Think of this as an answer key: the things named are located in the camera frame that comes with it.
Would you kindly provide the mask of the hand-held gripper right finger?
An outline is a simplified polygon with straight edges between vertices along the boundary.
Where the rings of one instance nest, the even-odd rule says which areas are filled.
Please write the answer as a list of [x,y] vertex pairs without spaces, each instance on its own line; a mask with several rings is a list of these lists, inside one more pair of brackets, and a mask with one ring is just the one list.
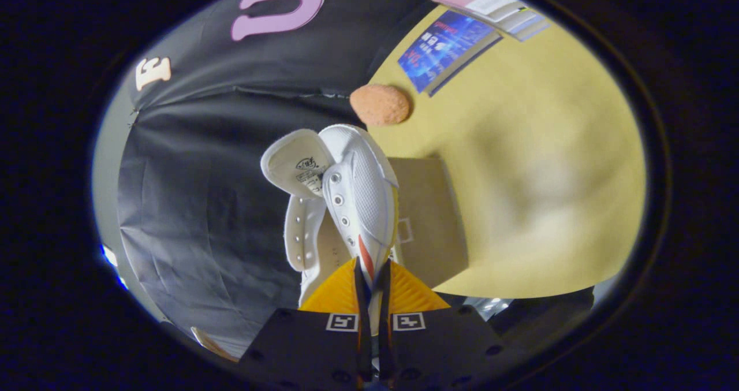
[[473,307],[452,307],[393,261],[380,285],[379,375],[390,389],[473,389],[506,370],[506,347]]

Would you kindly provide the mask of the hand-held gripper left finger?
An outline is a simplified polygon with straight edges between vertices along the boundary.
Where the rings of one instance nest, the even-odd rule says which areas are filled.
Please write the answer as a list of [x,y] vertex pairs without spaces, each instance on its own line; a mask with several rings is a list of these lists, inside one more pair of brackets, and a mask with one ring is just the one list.
[[256,390],[359,390],[371,380],[371,330],[358,259],[298,309],[273,312],[237,364]]

